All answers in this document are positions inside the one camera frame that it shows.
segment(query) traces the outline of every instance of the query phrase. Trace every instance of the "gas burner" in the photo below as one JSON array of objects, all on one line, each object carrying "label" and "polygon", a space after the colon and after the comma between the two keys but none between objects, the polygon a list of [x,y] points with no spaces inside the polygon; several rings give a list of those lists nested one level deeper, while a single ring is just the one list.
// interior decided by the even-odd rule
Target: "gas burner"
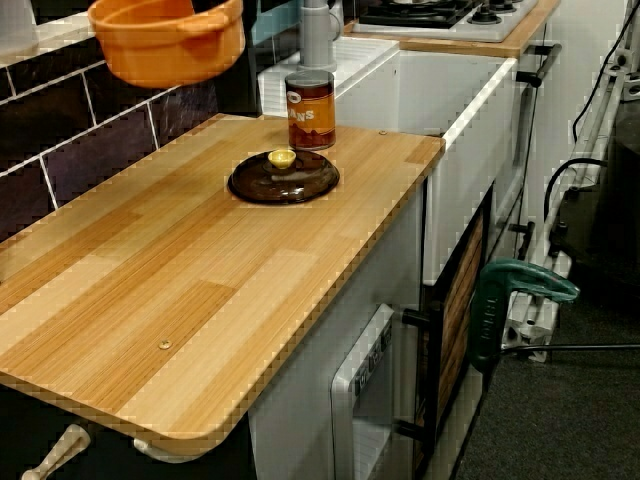
[{"label": "gas burner", "polygon": [[486,5],[480,7],[469,20],[469,23],[473,23],[475,25],[496,25],[500,22],[502,22],[502,19]]},{"label": "gas burner", "polygon": [[513,0],[491,0],[489,2],[489,8],[495,13],[513,13],[516,11],[516,8],[513,6]]},{"label": "gas burner", "polygon": [[383,0],[360,16],[361,24],[397,25],[449,29],[478,6],[482,0],[438,0],[413,3]]}]

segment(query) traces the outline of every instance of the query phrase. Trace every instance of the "lid knob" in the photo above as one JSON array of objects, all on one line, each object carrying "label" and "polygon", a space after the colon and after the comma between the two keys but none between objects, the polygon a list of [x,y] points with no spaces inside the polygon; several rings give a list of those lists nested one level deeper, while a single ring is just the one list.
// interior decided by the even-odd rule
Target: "lid knob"
[{"label": "lid knob", "polygon": [[274,167],[285,169],[289,168],[296,160],[296,152],[293,150],[274,150],[268,156],[269,161]]}]

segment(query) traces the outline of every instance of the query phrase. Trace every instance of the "wooden panel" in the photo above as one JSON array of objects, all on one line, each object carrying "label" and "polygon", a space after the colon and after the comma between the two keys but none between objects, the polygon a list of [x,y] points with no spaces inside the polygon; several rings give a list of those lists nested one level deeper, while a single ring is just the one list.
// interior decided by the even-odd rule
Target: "wooden panel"
[{"label": "wooden panel", "polygon": [[539,0],[538,4],[529,12],[524,20],[500,43],[355,33],[352,32],[353,22],[345,26],[345,36],[396,40],[400,42],[400,50],[520,58],[520,55],[524,53],[529,42],[531,42],[531,39],[544,26],[559,4],[560,0]]},{"label": "wooden panel", "polygon": [[466,355],[469,326],[469,303],[473,295],[478,269],[482,260],[483,216],[479,214],[460,259],[459,268],[445,300],[440,379],[438,389],[438,415],[444,411],[460,367]]},{"label": "wooden panel", "polygon": [[329,195],[253,205],[226,179],[286,146],[287,121],[220,115],[0,244],[0,383],[171,452],[215,447],[444,147],[337,138]]}]

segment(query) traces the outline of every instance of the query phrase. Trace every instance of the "orange bowl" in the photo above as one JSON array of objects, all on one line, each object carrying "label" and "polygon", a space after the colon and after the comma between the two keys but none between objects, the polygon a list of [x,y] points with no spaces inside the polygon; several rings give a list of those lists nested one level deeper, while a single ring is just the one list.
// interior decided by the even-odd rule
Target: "orange bowl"
[{"label": "orange bowl", "polygon": [[109,70],[127,83],[169,88],[215,77],[245,46],[242,0],[194,14],[191,0],[98,0],[89,21]]}]

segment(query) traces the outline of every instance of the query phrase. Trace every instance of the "metal rod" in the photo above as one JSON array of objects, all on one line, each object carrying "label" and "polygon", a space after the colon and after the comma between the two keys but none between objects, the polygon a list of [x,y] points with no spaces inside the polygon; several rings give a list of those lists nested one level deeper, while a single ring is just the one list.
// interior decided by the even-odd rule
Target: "metal rod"
[{"label": "metal rod", "polygon": [[640,350],[640,344],[604,344],[604,345],[531,345],[527,347],[506,348],[501,355],[519,352],[598,352],[612,350]]}]

